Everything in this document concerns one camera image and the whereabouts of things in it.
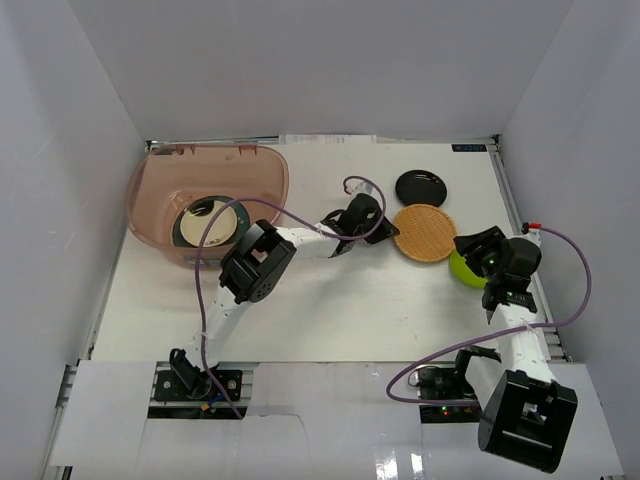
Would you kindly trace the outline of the lime green plate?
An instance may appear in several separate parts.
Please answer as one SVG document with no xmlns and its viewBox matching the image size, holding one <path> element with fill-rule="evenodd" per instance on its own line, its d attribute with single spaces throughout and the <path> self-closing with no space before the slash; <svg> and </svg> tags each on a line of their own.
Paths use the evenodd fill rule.
<svg viewBox="0 0 640 480">
<path fill-rule="evenodd" d="M 472 272 L 464 258 L 456 251 L 453 251 L 449 257 L 449 268 L 453 276 L 468 287 L 483 289 L 487 283 L 485 278 L 479 277 Z"/>
</svg>

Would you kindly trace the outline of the woven bamboo plate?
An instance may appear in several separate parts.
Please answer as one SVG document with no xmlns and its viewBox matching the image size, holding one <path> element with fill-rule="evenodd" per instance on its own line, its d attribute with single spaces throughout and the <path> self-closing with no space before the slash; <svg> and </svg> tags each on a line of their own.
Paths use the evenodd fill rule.
<svg viewBox="0 0 640 480">
<path fill-rule="evenodd" d="M 446 260 L 454 251 L 456 226 L 449 215 L 428 204 L 401 209 L 393 220 L 399 230 L 394 243 L 407 258 L 419 263 Z"/>
</svg>

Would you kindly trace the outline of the dark blue-grey large plate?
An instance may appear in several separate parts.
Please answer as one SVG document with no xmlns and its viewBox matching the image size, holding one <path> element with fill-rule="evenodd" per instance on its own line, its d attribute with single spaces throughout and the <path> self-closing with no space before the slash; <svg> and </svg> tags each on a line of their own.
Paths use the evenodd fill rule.
<svg viewBox="0 0 640 480">
<path fill-rule="evenodd" d="M 210 219 L 231 199 L 225 196 L 208 196 L 194 201 L 176 218 L 172 231 L 172 245 L 196 248 Z M 233 244 L 249 228 L 250 218 L 242 204 L 226 208 L 211 227 L 205 248 Z"/>
</svg>

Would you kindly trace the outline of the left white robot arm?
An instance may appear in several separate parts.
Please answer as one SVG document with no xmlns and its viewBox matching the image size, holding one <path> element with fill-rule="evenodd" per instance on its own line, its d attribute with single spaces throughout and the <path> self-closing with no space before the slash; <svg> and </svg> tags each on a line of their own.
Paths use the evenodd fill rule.
<svg viewBox="0 0 640 480">
<path fill-rule="evenodd" d="M 174 348 L 169 366 L 181 393 L 190 400 L 226 400 L 239 395 L 222 383 L 216 372 L 219 355 L 240 319 L 253 304 L 273 292 L 292 261 L 332 259 L 350 252 L 360 240 L 369 245 L 393 239 L 399 229 L 386 218 L 386 201 L 368 193 L 352 193 L 345 209 L 334 210 L 311 224 L 288 211 L 301 224 L 277 227 L 265 219 L 253 223 L 223 256 L 215 297 L 206 306 L 200 267 L 194 272 L 200 329 L 187 349 Z"/>
</svg>

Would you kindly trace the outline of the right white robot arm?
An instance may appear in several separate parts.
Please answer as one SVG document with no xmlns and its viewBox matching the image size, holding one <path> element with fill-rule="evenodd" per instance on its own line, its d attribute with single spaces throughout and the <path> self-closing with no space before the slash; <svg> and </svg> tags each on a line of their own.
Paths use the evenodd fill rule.
<svg viewBox="0 0 640 480">
<path fill-rule="evenodd" d="M 538 309 L 529 285 L 542 260 L 539 237 L 529 232 L 508 238 L 494 226 L 457 236 L 454 245 L 470 270 L 486 281 L 482 306 L 497 346 L 477 341 L 461 349 L 452 388 L 480 404 L 482 451 L 553 473 L 578 399 L 551 372 L 534 327 Z"/>
</svg>

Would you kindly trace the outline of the pink translucent plastic bin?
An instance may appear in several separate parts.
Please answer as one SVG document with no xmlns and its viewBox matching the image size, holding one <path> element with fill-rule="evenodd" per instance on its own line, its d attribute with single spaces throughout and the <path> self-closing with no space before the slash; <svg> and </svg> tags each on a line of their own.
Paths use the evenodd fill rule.
<svg viewBox="0 0 640 480">
<path fill-rule="evenodd" d="M 285 205 L 288 190 L 287 162 L 270 147 L 163 145 L 146 155 L 129 180 L 125 200 L 127 223 L 138 240 L 168 261 L 191 268 L 198 246 L 176 247 L 171 241 L 173 224 L 189 205 L 208 196 L 241 198 L 239 204 L 247 210 L 250 226 L 259 219 L 276 225 L 281 213 L 275 207 Z M 204 247 L 202 267 L 218 267 L 236 241 Z"/>
</svg>

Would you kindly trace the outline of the dark blue table label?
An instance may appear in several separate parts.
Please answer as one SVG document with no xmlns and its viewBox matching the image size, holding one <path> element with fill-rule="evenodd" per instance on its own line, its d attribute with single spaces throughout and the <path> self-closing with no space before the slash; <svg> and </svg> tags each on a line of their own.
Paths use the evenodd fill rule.
<svg viewBox="0 0 640 480">
<path fill-rule="evenodd" d="M 484 144 L 452 144 L 451 148 L 458 153 L 486 152 L 487 147 Z"/>
</svg>

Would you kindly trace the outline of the white papers at back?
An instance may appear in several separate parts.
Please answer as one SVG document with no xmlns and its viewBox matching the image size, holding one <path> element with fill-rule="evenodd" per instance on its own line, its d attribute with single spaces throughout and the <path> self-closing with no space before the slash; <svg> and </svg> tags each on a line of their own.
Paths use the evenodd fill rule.
<svg viewBox="0 0 640 480">
<path fill-rule="evenodd" d="M 376 135 L 360 134 L 282 134 L 279 136 L 280 145 L 375 144 L 376 142 Z"/>
</svg>

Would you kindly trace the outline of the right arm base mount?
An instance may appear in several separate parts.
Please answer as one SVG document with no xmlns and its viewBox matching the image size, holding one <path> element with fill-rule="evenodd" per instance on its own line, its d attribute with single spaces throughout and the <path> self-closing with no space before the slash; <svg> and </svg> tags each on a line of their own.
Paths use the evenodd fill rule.
<svg viewBox="0 0 640 480">
<path fill-rule="evenodd" d="M 478 404 L 456 406 L 454 401 L 476 401 L 472 388 L 458 378 L 453 367 L 426 366 L 408 377 L 408 385 L 417 390 L 421 400 L 446 400 L 445 405 L 419 406 L 420 420 L 428 424 L 478 423 L 481 408 Z"/>
</svg>

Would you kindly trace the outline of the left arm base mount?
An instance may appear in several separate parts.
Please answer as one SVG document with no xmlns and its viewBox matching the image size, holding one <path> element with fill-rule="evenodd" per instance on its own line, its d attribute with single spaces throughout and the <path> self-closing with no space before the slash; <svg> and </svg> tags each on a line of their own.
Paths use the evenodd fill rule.
<svg viewBox="0 0 640 480">
<path fill-rule="evenodd" d="M 214 368 L 205 372 L 183 349 L 174 348 L 168 366 L 156 370 L 148 418 L 165 420 L 241 420 L 244 372 Z"/>
</svg>

